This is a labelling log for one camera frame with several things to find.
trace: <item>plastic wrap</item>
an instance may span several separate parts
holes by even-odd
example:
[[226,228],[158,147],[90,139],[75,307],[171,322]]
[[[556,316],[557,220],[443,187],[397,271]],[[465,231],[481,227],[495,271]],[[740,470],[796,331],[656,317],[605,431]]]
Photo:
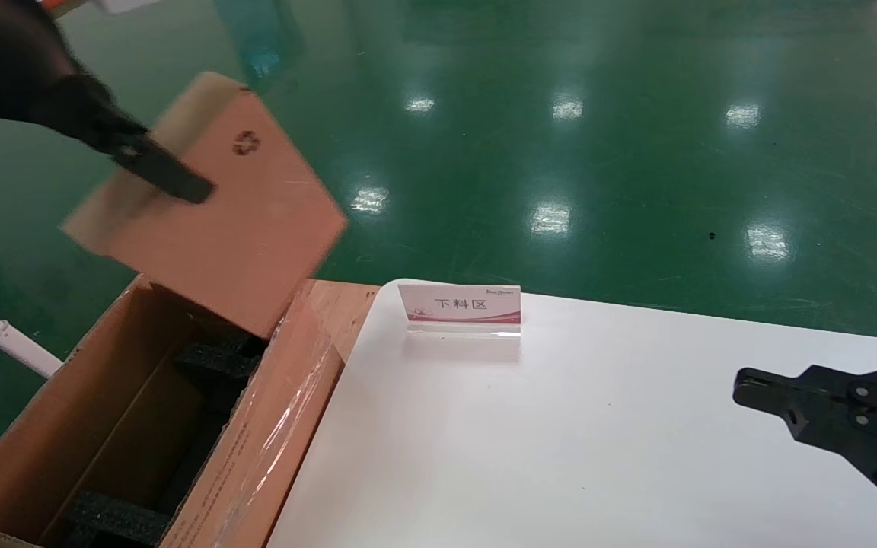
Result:
[[342,367],[296,298],[161,547],[263,546]]

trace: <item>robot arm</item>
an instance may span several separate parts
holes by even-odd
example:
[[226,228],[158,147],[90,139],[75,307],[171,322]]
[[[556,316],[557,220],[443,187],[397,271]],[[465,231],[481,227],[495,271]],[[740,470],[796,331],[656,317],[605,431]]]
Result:
[[779,416],[795,440],[836,452],[877,485],[877,371],[847,374],[811,365],[800,377],[786,378],[744,368],[733,399]]
[[201,204],[213,185],[161,148],[70,55],[36,0],[0,0],[0,118],[86,143],[171,196]]

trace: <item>white table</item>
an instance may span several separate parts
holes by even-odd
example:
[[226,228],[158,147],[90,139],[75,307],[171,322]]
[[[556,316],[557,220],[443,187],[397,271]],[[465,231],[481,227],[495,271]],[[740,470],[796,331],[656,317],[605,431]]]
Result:
[[542,295],[519,341],[409,338],[397,283],[269,548],[877,547],[877,488],[731,398],[877,339]]

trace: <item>cardboard box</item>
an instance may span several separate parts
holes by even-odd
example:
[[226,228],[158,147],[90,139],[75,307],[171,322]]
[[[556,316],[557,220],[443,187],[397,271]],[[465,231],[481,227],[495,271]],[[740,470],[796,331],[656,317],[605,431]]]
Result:
[[208,202],[186,204],[119,170],[63,230],[267,339],[289,296],[324,262],[344,215],[239,82],[200,75],[151,135],[216,184]]
[[[135,280],[0,439],[0,548],[58,546],[82,490],[152,507],[206,403],[171,357],[231,330]],[[296,298],[160,546],[263,546],[342,367]]]
[[[59,548],[83,492],[176,512],[164,548],[263,546],[340,374],[309,301],[293,296],[344,216],[261,101],[205,73],[152,134],[215,194],[184,204],[118,171],[64,225],[144,276],[0,439],[0,548]],[[215,393],[174,356],[243,332],[269,345],[234,408],[224,406],[227,426],[206,436],[199,418]],[[189,467],[205,440],[206,450],[215,441],[208,459]],[[178,482],[189,468],[194,483]]]

